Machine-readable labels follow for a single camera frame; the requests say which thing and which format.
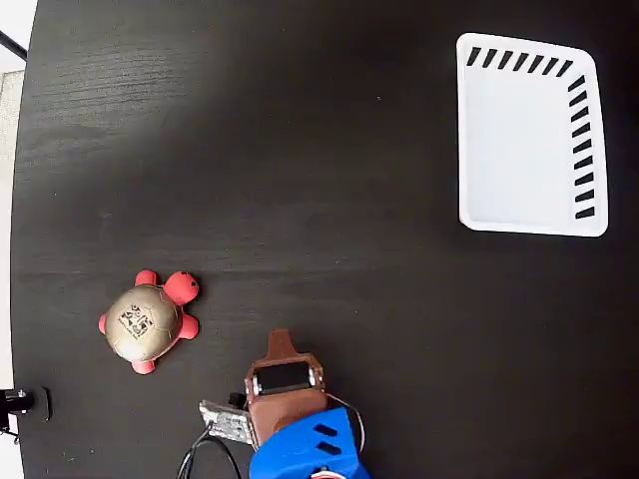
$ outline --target black wire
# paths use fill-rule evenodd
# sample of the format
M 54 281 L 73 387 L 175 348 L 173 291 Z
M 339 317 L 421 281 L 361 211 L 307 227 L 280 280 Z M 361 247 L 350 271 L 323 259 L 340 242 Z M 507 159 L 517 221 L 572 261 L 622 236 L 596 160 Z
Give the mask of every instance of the black wire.
M 193 446 L 191 446 L 191 448 L 184 455 L 184 458 L 182 459 L 182 463 L 180 464 L 180 469 L 178 469 L 178 475 L 176 476 L 177 479 L 191 478 L 191 470 L 193 469 L 193 464 L 196 459 L 196 451 L 198 450 L 200 446 L 208 442 L 213 443 L 217 445 L 220 449 L 222 449 L 222 452 L 225 453 L 225 455 L 227 456 L 227 459 L 229 459 L 229 462 L 233 466 L 236 476 L 238 477 L 238 479 L 242 479 L 242 473 L 240 472 L 238 463 L 236 462 L 235 457 L 233 457 L 233 454 L 231 453 L 227 445 L 224 442 L 222 442 L 222 439 L 209 435 L 209 432 L 211 431 L 212 427 L 213 427 L 213 423 L 210 423 L 209 425 L 207 425 L 204 432 L 200 434 L 198 439 L 196 439 L 196 442 L 193 443 Z
M 0 45 L 6 47 L 7 50 L 19 56 L 25 62 L 27 61 L 27 51 L 24 47 L 5 34 L 2 30 L 0 30 Z

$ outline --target floor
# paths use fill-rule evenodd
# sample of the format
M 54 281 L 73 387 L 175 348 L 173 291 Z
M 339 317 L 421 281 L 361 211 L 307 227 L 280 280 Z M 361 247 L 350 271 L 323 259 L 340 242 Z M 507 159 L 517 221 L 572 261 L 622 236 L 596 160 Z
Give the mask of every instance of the floor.
M 0 0 L 0 30 L 28 48 L 37 0 Z M 0 47 L 0 389 L 13 388 L 11 358 L 9 244 L 11 193 L 16 134 L 22 96 L 25 63 Z M 11 429 L 17 431 L 16 420 Z M 0 477 L 21 479 L 20 446 L 13 438 L 0 436 Z

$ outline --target red turtle head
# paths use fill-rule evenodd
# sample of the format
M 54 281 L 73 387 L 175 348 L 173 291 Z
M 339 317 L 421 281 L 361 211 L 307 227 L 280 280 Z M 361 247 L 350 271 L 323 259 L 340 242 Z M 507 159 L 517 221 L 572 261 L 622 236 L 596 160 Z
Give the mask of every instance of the red turtle head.
M 178 271 L 164 285 L 164 291 L 178 306 L 182 306 L 198 295 L 198 284 L 186 271 Z

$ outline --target black stripe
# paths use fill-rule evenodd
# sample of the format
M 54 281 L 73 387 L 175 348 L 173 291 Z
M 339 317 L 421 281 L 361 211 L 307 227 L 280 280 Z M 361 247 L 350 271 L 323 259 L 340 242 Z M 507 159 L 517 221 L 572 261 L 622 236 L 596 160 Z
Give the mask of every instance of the black stripe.
M 557 72 L 557 77 L 560 77 L 564 73 L 566 73 L 566 70 L 570 68 L 570 65 L 572 65 L 572 60 L 566 60 L 565 62 L 563 62 L 561 69 L 559 70 L 559 72 Z
M 590 147 L 592 147 L 592 142 L 590 140 L 586 140 L 582 144 L 577 145 L 575 148 L 573 148 L 572 149 L 572 153 L 583 152 L 584 150 L 586 150 L 586 149 L 588 149 Z
M 526 58 L 528 58 L 527 53 L 522 53 L 521 55 L 519 55 L 519 58 L 517 59 L 517 63 L 515 63 L 515 67 L 512 69 L 512 71 L 513 72 L 518 71 L 521 68 L 521 65 L 523 65 L 523 62 L 526 61 Z
M 329 437 L 337 436 L 337 431 L 335 431 L 332 427 L 328 427 L 323 424 L 318 424 L 316 427 L 313 428 L 313 430 L 318 432 L 319 434 L 323 434 L 324 436 L 329 436 Z
M 589 113 L 590 113 L 590 111 L 588 110 L 588 107 L 583 107 L 581 110 L 579 110 L 577 113 L 575 113 L 572 117 L 570 117 L 570 121 L 571 122 L 576 122 L 577 120 L 579 120 L 580 118 L 585 117 Z
M 579 135 L 583 135 L 584 133 L 589 132 L 589 131 L 590 131 L 590 122 L 582 125 L 577 130 L 572 132 L 572 138 L 578 137 Z
M 577 195 L 575 197 L 575 202 L 576 203 L 585 202 L 586 200 L 592 200 L 593 198 L 595 198 L 595 191 L 588 190 L 587 192 L 582 193 L 581 195 Z
M 472 64 L 475 63 L 477 56 L 479 56 L 480 51 L 481 49 L 479 47 L 472 47 L 472 51 L 470 52 L 470 56 L 468 57 L 468 63 L 466 63 L 466 66 L 472 67 Z
M 584 90 L 583 92 L 581 92 L 579 95 L 577 95 L 575 98 L 573 98 L 572 100 L 570 100 L 570 103 L 568 105 L 570 105 L 571 107 L 574 107 L 576 104 L 578 104 L 579 102 L 583 102 L 586 98 L 588 98 L 588 94 L 586 93 L 586 91 Z
M 506 50 L 503 53 L 503 57 L 501 57 L 501 61 L 499 62 L 499 66 L 497 68 L 499 70 L 503 70 L 503 67 L 505 67 L 506 63 L 508 63 L 508 60 L 510 60 L 510 57 L 512 57 L 512 52 L 510 50 Z
M 580 168 L 587 167 L 588 165 L 592 165 L 592 155 L 584 158 L 583 160 L 579 160 L 575 163 L 575 170 L 579 170 Z
M 594 217 L 594 216 L 595 216 L 595 207 L 586 208 L 583 212 L 579 212 L 577 213 L 577 215 L 575 215 L 575 217 L 578 220 L 581 220 L 582 218 L 588 218 L 588 217 Z
M 320 451 L 327 452 L 331 456 L 338 456 L 339 454 L 341 454 L 341 449 L 339 449 L 337 446 L 333 446 L 332 444 L 328 444 L 327 442 L 323 441 L 318 444 L 316 448 Z
M 575 88 L 580 87 L 581 85 L 583 85 L 584 83 L 586 83 L 586 79 L 584 78 L 584 76 L 580 76 L 577 80 L 575 80 L 573 82 L 572 85 L 570 85 L 568 87 L 568 91 L 572 92 Z
M 494 48 L 491 48 L 490 50 L 488 50 L 488 54 L 486 55 L 486 59 L 483 61 L 483 68 L 486 68 L 488 65 L 490 65 L 490 62 L 492 62 L 492 59 L 495 58 L 495 54 L 497 53 L 497 50 L 495 50 Z
M 550 61 L 548 62 L 548 65 L 546 66 L 546 68 L 544 69 L 544 71 L 541 73 L 542 75 L 548 75 L 550 73 L 550 70 L 552 70 L 552 67 L 555 66 L 555 63 L 557 63 L 559 61 L 558 58 L 551 58 Z
M 583 177 L 575 180 L 575 187 L 578 187 L 580 185 L 585 185 L 586 183 L 594 182 L 594 180 L 595 180 L 594 173 L 589 173 L 588 175 L 584 175 Z
M 532 61 L 532 64 L 530 65 L 530 68 L 528 69 L 528 73 L 534 72 L 537 69 L 537 66 L 541 63 L 541 60 L 543 60 L 543 55 L 537 55 L 535 59 Z

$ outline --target turtle leg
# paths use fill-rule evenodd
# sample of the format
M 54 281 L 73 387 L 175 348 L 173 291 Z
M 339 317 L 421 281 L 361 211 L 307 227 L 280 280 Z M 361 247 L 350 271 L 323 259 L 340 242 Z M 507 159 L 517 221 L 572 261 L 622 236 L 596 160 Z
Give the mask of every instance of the turtle leg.
M 140 284 L 158 284 L 158 276 L 149 269 L 143 269 L 136 276 L 136 286 Z
M 193 339 L 198 335 L 200 326 L 198 321 L 186 313 L 182 315 L 182 329 L 180 329 L 180 337 L 182 339 Z
M 149 374 L 156 368 L 156 363 L 153 361 L 132 361 L 131 365 L 138 374 Z
M 107 315 L 103 314 L 102 316 L 100 316 L 100 322 L 98 322 L 98 329 L 100 329 L 100 332 L 103 334 L 107 333 Z

